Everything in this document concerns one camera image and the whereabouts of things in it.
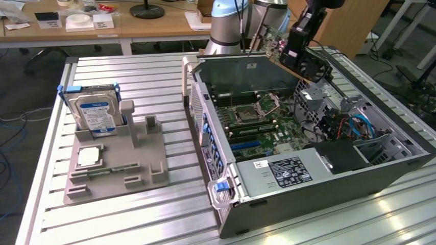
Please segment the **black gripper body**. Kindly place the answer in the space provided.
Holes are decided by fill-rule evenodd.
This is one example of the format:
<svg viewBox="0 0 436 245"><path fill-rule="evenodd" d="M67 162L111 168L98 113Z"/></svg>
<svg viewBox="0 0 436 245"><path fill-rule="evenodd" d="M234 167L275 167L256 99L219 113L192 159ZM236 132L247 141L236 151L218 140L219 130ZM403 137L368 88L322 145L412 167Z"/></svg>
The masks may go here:
<svg viewBox="0 0 436 245"><path fill-rule="evenodd" d="M338 9L344 5L346 0L307 0L307 5L311 10Z"/></svg>

